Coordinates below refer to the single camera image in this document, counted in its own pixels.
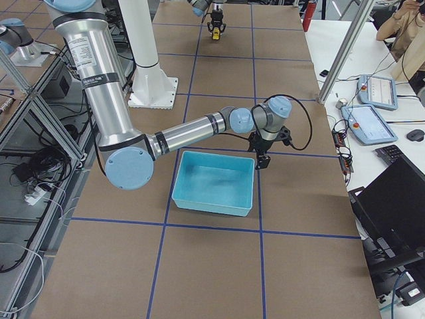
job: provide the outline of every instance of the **light blue cap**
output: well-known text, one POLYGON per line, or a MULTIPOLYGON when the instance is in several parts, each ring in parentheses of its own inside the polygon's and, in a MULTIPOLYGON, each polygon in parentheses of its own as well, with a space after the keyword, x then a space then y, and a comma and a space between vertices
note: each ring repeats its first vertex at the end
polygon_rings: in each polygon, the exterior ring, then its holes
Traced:
POLYGON ((254 127, 251 112, 246 108, 237 108, 230 113, 230 127, 236 133, 248 133, 254 127))
POLYGON ((288 118, 291 114, 292 104, 285 96, 275 96, 268 101, 268 106, 274 114, 281 118, 288 118))
POLYGON ((0 21, 0 25, 4 25, 5 27, 23 27, 24 22, 18 18, 8 18, 0 21))
POLYGON ((0 50, 2 50, 6 55, 11 54, 15 49, 5 41, 0 41, 0 50))
POLYGON ((192 10, 193 10, 193 13, 195 15, 197 15, 198 17, 202 17, 204 15, 204 11, 202 11, 202 10, 200 10, 198 8, 192 8, 192 10))
POLYGON ((75 13, 87 10, 95 4, 96 0, 44 0, 44 2, 53 9, 75 13))
POLYGON ((108 158, 105 172, 112 185, 126 190, 137 189, 151 179, 153 160, 144 149, 129 146, 108 158))

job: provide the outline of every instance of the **computer mouse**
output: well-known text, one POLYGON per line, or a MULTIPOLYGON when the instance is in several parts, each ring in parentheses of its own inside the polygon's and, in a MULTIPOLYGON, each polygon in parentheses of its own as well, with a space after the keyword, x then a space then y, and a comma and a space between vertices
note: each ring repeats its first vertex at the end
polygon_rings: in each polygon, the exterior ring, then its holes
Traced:
POLYGON ((422 130, 413 130, 407 133, 406 137, 410 141, 421 142, 424 140, 425 132, 422 130))

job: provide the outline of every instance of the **white pillar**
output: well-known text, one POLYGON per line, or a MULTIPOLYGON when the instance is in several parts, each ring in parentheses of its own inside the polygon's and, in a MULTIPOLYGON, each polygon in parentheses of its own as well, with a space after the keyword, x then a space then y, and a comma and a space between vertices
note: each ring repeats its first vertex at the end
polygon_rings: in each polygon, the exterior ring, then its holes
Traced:
POLYGON ((146 0, 119 0, 124 23, 137 64, 129 106, 173 108, 177 78, 161 70, 146 0))

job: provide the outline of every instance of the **empty tray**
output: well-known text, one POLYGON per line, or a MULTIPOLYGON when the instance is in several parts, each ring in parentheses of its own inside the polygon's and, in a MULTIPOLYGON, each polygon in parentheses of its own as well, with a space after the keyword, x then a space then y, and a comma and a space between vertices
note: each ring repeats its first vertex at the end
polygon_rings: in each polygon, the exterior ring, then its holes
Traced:
POLYGON ((171 197, 179 208, 247 216, 253 184, 252 158, 185 151, 171 197))

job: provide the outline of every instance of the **black monitor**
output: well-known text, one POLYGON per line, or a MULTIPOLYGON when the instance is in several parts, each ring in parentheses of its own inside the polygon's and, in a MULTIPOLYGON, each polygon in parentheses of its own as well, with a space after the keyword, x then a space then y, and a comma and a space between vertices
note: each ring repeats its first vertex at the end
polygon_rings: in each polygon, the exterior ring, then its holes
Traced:
MULTIPOLYGON (((355 214, 374 242, 384 240, 395 256, 425 247, 425 175, 405 156, 355 200, 355 214)), ((425 291, 425 260, 404 267, 425 291)))

